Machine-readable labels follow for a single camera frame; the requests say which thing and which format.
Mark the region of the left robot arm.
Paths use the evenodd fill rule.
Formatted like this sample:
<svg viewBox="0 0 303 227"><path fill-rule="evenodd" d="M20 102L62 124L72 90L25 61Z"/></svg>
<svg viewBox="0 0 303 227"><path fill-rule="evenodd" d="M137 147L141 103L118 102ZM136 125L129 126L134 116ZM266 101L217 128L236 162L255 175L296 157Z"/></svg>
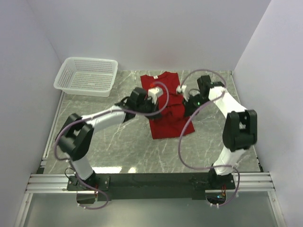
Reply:
<svg viewBox="0 0 303 227"><path fill-rule="evenodd" d="M110 126L123 124L137 114L148 119L159 118L158 99L163 91L161 87L148 90L136 87L129 96L104 111L83 116L73 113L68 117L55 139L54 149L59 148L66 154L64 160L70 163L75 175L79 177L78 185L82 189L98 187L96 173L87 158L93 135Z"/></svg>

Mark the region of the red t shirt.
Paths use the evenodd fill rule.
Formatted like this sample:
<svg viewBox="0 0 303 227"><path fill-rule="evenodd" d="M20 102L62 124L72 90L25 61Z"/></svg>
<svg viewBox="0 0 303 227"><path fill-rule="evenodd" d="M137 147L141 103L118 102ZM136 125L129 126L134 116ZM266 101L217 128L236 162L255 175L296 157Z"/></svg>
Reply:
<svg viewBox="0 0 303 227"><path fill-rule="evenodd" d="M165 84L169 91L169 102L161 112L161 118L149 121L152 138L157 140L179 137L189 118L184 116L183 96L176 92L180 85L178 74L166 71L158 76L143 75L140 79L142 87L146 90L159 81Z"/></svg>

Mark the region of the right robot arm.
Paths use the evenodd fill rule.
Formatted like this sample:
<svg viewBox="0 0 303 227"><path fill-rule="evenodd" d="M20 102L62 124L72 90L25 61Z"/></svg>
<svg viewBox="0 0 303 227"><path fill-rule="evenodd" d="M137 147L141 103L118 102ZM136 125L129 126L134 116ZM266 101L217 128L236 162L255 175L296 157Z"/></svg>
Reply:
<svg viewBox="0 0 303 227"><path fill-rule="evenodd" d="M198 108L214 103L225 117L223 149L212 164L207 179L211 189L221 189L231 182L240 157L257 142L257 113L242 106L227 91L224 83L213 82L208 75L198 78L197 84L196 95L190 94L186 85L179 85L176 92L183 95L185 116L192 116Z"/></svg>

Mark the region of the white plastic basket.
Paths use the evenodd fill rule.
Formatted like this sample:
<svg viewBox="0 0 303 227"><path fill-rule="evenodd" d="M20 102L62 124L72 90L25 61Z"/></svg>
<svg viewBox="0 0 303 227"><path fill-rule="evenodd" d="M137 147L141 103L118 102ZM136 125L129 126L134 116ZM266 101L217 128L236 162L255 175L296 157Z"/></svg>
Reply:
<svg viewBox="0 0 303 227"><path fill-rule="evenodd" d="M61 65L53 87L70 95L108 97L117 71L115 60L69 57Z"/></svg>

